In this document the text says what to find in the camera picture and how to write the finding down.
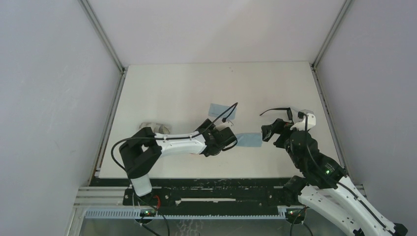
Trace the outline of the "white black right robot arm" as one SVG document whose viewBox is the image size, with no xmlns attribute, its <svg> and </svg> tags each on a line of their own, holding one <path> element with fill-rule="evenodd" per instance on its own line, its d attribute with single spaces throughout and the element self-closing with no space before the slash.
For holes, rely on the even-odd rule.
<svg viewBox="0 0 417 236">
<path fill-rule="evenodd" d="M 310 208 L 348 236 L 404 236 L 408 229 L 384 217 L 359 192 L 346 170 L 334 159 L 322 154 L 309 134 L 316 117 L 301 112 L 301 121 L 293 123 L 276 119 L 261 127 L 263 141 L 274 134 L 274 142 L 284 149 L 302 177 L 293 176 L 285 185 L 288 204 L 298 201 Z"/>
</svg>

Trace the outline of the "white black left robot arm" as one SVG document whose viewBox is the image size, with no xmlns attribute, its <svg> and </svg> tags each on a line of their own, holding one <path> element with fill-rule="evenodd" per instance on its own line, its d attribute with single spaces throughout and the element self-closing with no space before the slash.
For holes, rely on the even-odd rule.
<svg viewBox="0 0 417 236">
<path fill-rule="evenodd" d="M 237 142 L 229 124 L 216 126 L 206 119 L 194 132 L 187 134 L 163 134 L 144 127 L 114 147 L 119 149 L 123 169 L 135 194 L 142 197 L 152 192 L 149 172 L 159 158 L 179 154 L 215 156 L 230 150 Z"/>
</svg>

